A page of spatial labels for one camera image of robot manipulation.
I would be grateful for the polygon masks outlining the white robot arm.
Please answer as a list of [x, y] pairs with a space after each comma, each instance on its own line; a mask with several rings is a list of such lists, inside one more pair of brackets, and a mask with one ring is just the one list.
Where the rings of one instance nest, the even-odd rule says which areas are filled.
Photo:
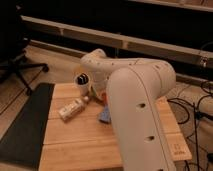
[[124, 171], [176, 171], [156, 100], [176, 83], [164, 60], [108, 58], [96, 49], [81, 58], [95, 93], [106, 97]]

